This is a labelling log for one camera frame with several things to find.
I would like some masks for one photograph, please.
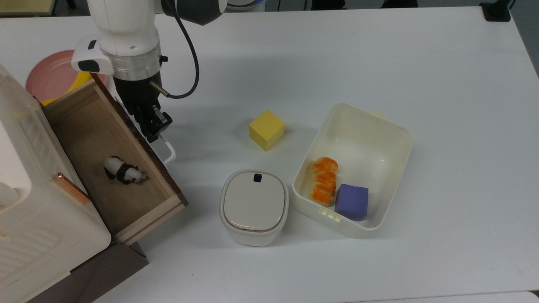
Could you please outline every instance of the toy panda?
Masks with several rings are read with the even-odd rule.
[[[146,179],[146,175],[139,171],[138,166],[127,164],[118,156],[105,159],[104,168],[109,179],[114,180],[117,177],[123,184],[137,183]]]

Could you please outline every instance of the white lidded box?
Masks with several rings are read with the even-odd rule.
[[[318,131],[292,188],[294,207],[351,238],[360,238],[384,221],[412,150],[412,134],[403,127],[348,104],[335,105]],[[312,201],[312,164],[320,157],[337,161],[341,184],[369,189],[368,210],[357,222]]]
[[[230,236],[249,246],[268,245],[288,215],[288,189],[273,173],[244,169],[226,180],[219,208]]]

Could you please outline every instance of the open drawer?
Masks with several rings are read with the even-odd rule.
[[[161,160],[100,80],[87,82],[43,108],[105,225],[131,245],[187,205]],[[103,162],[118,156],[148,176],[125,185]]]

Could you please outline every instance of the foam block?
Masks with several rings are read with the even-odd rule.
[[[285,134],[285,123],[269,109],[249,124],[249,137],[268,151]]]
[[[367,216],[369,189],[341,184],[335,197],[335,212],[350,220],[361,221]]]

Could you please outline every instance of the container lid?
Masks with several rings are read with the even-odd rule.
[[[285,185],[276,177],[249,170],[225,185],[224,217],[235,228],[266,231],[277,226],[285,212]]]

